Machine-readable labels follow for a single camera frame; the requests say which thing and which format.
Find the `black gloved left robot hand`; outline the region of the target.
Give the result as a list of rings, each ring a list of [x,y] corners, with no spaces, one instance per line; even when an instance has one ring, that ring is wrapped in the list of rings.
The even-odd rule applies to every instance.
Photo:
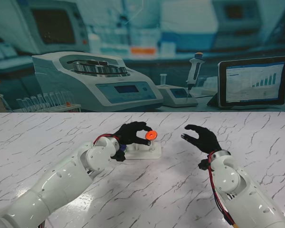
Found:
[[[118,142],[123,145],[129,144],[142,144],[151,145],[151,141],[143,139],[137,136],[138,131],[152,131],[152,128],[147,126],[146,122],[131,122],[123,124],[120,129],[114,133],[114,136],[118,138]]]

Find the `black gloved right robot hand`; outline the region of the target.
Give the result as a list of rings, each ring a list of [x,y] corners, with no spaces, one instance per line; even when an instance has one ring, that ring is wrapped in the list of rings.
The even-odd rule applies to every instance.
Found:
[[[186,130],[195,131],[199,137],[194,138],[188,134],[183,133],[181,138],[196,146],[200,151],[210,154],[212,152],[221,151],[222,148],[217,140],[216,135],[208,128],[202,126],[188,124],[185,126]]]

